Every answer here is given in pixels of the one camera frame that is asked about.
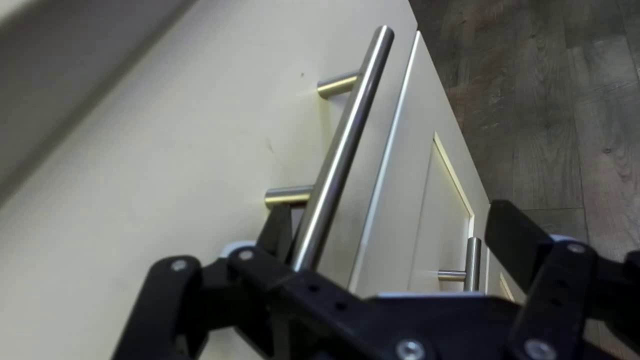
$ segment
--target cabinet handle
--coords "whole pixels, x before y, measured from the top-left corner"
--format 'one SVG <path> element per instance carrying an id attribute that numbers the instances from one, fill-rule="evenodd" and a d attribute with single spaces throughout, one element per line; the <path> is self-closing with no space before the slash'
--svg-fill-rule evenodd
<path id="1" fill-rule="evenodd" d="M 321 262 L 326 234 L 353 169 L 393 43 L 395 30 L 380 26 L 370 43 L 354 84 L 342 86 L 354 91 L 342 113 L 342 121 L 336 129 L 314 190 L 309 196 L 309 205 L 297 234 L 292 259 L 295 270 L 316 269 Z"/>
<path id="2" fill-rule="evenodd" d="M 466 293 L 481 293 L 481 262 L 482 262 L 482 240 L 471 238 L 466 242 L 464 270 L 440 270 L 440 283 L 464 283 Z"/>

